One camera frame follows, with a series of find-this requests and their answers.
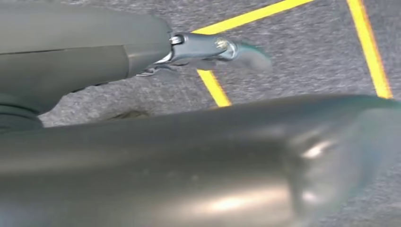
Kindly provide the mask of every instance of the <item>floor marking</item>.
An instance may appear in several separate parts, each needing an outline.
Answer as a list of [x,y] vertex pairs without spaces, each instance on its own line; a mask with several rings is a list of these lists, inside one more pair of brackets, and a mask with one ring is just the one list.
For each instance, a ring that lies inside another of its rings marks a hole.
[[206,88],[209,90],[217,106],[224,107],[231,105],[230,100],[212,71],[198,70],[198,74],[200,78],[202,78],[203,83],[206,85]]
[[347,2],[376,93],[379,97],[393,98],[363,0],[347,0]]
[[[213,35],[217,33],[221,33],[238,26],[248,24],[250,22],[262,19],[264,17],[271,16],[273,14],[285,11],[287,9],[291,9],[297,7],[299,5],[303,5],[305,3],[311,2],[314,0],[284,0],[260,9],[256,9],[254,11],[239,15],[237,17],[233,17],[231,19],[227,19],[216,24],[198,29],[193,31],[193,33],[198,34],[206,34]],[[200,77],[205,83],[206,88],[209,90],[216,104],[220,107],[231,105],[230,100],[225,94],[223,88],[219,84],[216,77],[213,75],[212,71],[204,71],[198,70]]]

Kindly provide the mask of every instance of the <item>gray metal tube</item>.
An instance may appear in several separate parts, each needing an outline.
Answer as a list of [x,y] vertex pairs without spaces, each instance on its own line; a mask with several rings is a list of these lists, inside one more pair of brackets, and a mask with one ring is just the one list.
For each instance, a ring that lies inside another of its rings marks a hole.
[[0,219],[8,227],[309,226],[399,151],[399,116],[392,100],[302,96],[4,133]]

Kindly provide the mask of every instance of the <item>gray plastic housing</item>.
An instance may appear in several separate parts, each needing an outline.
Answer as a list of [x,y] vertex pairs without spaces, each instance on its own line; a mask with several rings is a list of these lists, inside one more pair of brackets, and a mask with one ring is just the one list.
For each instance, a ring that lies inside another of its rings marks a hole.
[[0,31],[0,114],[43,114],[69,92],[135,75],[171,51],[165,21],[83,6],[0,3]]

